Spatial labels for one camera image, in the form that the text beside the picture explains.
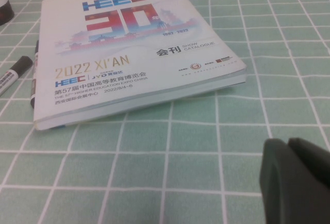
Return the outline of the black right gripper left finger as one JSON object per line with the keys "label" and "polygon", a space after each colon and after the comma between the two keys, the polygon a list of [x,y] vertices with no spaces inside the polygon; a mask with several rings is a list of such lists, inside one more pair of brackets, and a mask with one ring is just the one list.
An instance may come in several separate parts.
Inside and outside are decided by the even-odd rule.
{"label": "black right gripper left finger", "polygon": [[329,223],[329,170],[310,170],[288,142],[266,140],[259,185],[266,223]]}

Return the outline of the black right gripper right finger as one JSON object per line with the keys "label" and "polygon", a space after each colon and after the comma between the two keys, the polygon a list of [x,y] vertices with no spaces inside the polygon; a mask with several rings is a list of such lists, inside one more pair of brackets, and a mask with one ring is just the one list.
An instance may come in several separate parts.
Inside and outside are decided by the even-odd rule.
{"label": "black right gripper right finger", "polygon": [[302,138],[290,138],[288,146],[310,170],[329,170],[329,152]]}

